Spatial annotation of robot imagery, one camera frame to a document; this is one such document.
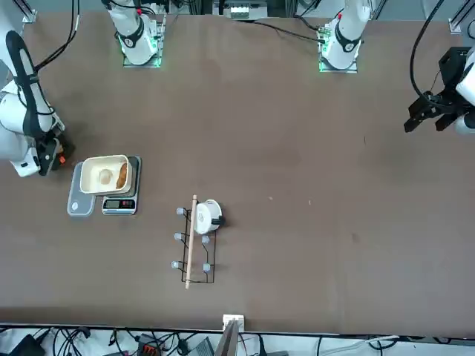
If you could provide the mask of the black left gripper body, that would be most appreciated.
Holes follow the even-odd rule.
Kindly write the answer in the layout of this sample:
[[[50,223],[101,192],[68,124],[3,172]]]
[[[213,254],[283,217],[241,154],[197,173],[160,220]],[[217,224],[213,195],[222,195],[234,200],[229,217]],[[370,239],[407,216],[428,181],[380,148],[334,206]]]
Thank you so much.
[[[469,107],[468,101],[456,91],[463,77],[470,47],[450,47],[439,60],[443,89],[438,94],[428,94],[431,105],[439,111],[460,111]]]

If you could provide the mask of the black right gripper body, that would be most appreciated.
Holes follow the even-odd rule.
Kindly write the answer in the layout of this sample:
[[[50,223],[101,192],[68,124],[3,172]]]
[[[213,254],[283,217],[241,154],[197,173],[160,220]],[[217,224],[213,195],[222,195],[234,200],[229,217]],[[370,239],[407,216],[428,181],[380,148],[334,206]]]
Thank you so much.
[[[56,138],[54,136],[46,137],[36,143],[36,151],[39,160],[39,174],[41,176],[46,176],[49,174],[48,169],[52,161],[54,161],[54,159],[51,159],[48,154],[48,145],[51,142],[56,142]]]

